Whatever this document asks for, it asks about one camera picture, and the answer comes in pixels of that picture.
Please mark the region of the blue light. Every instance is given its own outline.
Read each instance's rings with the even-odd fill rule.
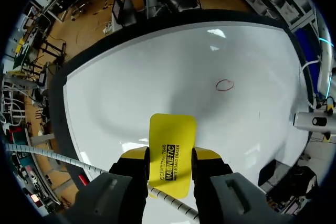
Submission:
[[[328,98],[329,96],[330,86],[331,86],[331,77],[329,77],[329,85],[328,85],[327,94],[325,95],[325,98]]]
[[[323,39],[323,38],[319,38],[320,41],[323,41],[325,43],[328,43],[330,44],[332,47],[334,47],[333,43],[331,43],[330,41],[327,41],[326,39]]]

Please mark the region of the blue panel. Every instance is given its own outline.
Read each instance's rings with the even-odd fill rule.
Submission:
[[[296,38],[298,39],[298,42],[301,46],[301,49],[306,57],[306,61],[312,61],[317,60],[317,54],[314,53],[314,49],[312,47],[312,43],[307,36],[307,31],[303,29],[299,29],[295,32]],[[320,73],[320,66],[319,64],[311,64],[308,66],[311,80],[313,84],[314,93],[318,93],[317,90],[317,82],[319,79],[319,73]]]

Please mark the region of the wooden floor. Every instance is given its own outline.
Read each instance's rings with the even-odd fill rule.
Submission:
[[[244,0],[200,1],[203,9],[230,9],[252,12]],[[111,21],[111,7],[93,15],[104,7],[104,0],[92,0],[91,2],[92,3],[86,8],[87,12],[85,14],[80,14],[75,21],[71,21],[69,12],[63,23],[56,21],[51,29],[50,36],[48,37],[50,43],[61,47],[63,43],[62,40],[66,42],[66,61],[102,39],[104,37],[102,30],[105,28],[106,23]],[[133,0],[133,4],[137,10],[144,8],[142,0]],[[42,52],[39,52],[38,56],[43,56],[38,60],[41,64],[54,60],[53,56],[46,53],[43,54]],[[41,121],[35,119],[35,112],[35,107],[31,105],[26,106],[26,120],[32,124],[31,128],[33,135],[38,135]],[[53,149],[57,148],[54,147],[57,144],[56,140],[52,140],[51,144]],[[47,148],[47,145],[39,145],[38,147]],[[43,172],[51,169],[46,157],[37,156],[37,160]],[[69,174],[57,171],[51,172],[49,177],[53,184],[52,188],[57,187],[70,178]],[[67,201],[73,203],[77,191],[76,186],[73,184],[62,191],[58,196],[64,197]]]

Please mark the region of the white table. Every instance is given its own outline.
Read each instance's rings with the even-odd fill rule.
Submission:
[[[125,151],[148,146],[153,114],[193,115],[195,146],[214,150],[257,184],[268,162],[292,166],[306,145],[308,132],[292,126],[296,112],[308,111],[299,70],[280,28],[204,22],[159,30],[92,56],[67,75],[67,128],[78,158],[109,170]],[[217,91],[222,79],[234,88]],[[191,182],[181,201],[197,209],[193,189]],[[147,199],[143,223],[184,221],[165,203]]]

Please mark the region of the computer monitor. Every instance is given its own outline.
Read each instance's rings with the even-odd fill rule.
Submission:
[[[112,6],[112,14],[117,22],[117,24],[122,24],[122,11],[123,11],[123,2],[121,0],[114,0]]]

